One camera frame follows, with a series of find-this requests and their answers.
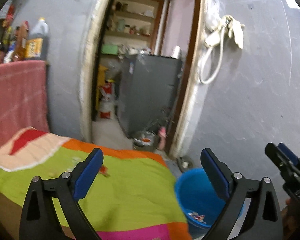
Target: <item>white hose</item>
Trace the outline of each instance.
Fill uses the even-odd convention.
[[[222,58],[223,58],[223,44],[224,44],[224,38],[225,38],[225,33],[226,33],[226,27],[223,26],[222,30],[221,30],[221,39],[220,39],[220,56],[219,56],[219,62],[217,65],[216,70],[214,71],[214,73],[211,75],[211,77],[209,77],[208,79],[204,80],[203,79],[203,70],[204,67],[207,63],[207,60],[209,58],[209,56],[211,55],[211,52],[213,50],[214,47],[210,47],[206,53],[206,55],[203,56],[202,60],[201,60],[201,70],[200,70],[200,75],[199,75],[199,79],[200,82],[204,85],[209,85],[212,81],[215,80],[215,78],[217,77],[220,68],[221,68],[221,63],[222,63]]]

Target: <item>pink bottle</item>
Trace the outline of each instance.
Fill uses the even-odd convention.
[[[159,151],[163,151],[166,147],[166,137],[167,137],[167,130],[165,127],[161,127],[161,129],[158,132],[158,136],[160,137],[160,143],[157,147]]]

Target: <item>pink towel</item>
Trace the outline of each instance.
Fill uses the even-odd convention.
[[[22,128],[49,132],[44,61],[0,65],[0,147]]]

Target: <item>yellow label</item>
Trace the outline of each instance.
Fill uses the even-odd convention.
[[[27,41],[26,58],[40,57],[42,50],[42,38],[32,39]]]

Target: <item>concrete wall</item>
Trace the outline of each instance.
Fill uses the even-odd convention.
[[[231,14],[245,24],[244,49],[226,41],[221,71],[206,97],[207,87],[199,87],[197,121],[190,124],[194,133],[184,153],[201,166],[200,153],[210,147],[233,172],[270,177],[283,206],[283,180],[264,147],[284,142],[300,156],[300,9],[289,8],[286,0],[219,4],[221,16]]]
[[[79,78],[83,49],[97,0],[19,0],[22,6],[13,25],[39,17],[50,28],[48,107],[51,132],[81,139]]]

